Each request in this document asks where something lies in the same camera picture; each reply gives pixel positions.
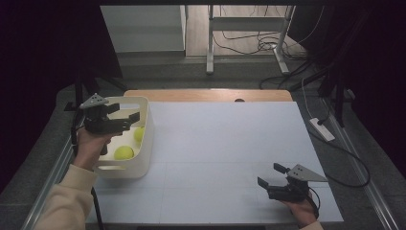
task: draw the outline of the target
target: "power strip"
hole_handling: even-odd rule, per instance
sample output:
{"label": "power strip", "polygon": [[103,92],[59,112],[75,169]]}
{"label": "power strip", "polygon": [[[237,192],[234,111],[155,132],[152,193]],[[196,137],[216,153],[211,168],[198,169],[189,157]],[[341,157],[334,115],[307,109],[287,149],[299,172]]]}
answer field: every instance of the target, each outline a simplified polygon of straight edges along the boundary
{"label": "power strip", "polygon": [[313,119],[310,119],[309,122],[313,125],[314,128],[316,128],[316,130],[319,132],[319,134],[322,135],[323,138],[325,138],[326,141],[332,141],[335,139],[335,137],[331,134],[331,132],[328,131],[328,129],[325,127],[325,125],[317,124],[317,122],[319,122],[319,119],[313,118]]}

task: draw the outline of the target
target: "tennis ball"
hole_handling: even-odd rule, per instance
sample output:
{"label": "tennis ball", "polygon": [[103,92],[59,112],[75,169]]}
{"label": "tennis ball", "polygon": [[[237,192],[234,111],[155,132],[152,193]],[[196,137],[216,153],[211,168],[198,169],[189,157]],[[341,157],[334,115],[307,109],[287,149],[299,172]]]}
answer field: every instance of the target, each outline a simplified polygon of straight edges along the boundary
{"label": "tennis ball", "polygon": [[139,126],[139,127],[137,127],[137,129],[135,129],[134,139],[137,143],[141,143],[143,141],[145,130],[146,130],[146,128],[144,126]]}
{"label": "tennis ball", "polygon": [[129,146],[121,146],[114,152],[115,160],[128,160],[134,157],[134,151]]}

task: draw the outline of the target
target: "wall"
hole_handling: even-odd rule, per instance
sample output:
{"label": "wall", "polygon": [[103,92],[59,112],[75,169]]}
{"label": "wall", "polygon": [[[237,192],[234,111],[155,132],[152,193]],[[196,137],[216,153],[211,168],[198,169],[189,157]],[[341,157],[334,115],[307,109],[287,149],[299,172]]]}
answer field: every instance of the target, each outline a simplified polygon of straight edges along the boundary
{"label": "wall", "polygon": [[185,50],[185,6],[101,6],[116,53]]}

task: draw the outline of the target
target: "white tabletop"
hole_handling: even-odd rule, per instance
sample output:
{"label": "white tabletop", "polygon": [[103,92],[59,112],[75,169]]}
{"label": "white tabletop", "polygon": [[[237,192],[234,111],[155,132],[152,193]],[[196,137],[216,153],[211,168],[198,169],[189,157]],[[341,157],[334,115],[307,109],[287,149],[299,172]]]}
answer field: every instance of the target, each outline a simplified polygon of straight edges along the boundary
{"label": "white tabletop", "polygon": [[[284,186],[273,163],[324,175],[296,103],[150,103],[155,126],[148,173],[99,178],[104,222],[272,224],[294,222],[257,176]],[[343,221],[328,183],[310,182],[320,221]],[[96,222],[94,210],[88,222]]]}

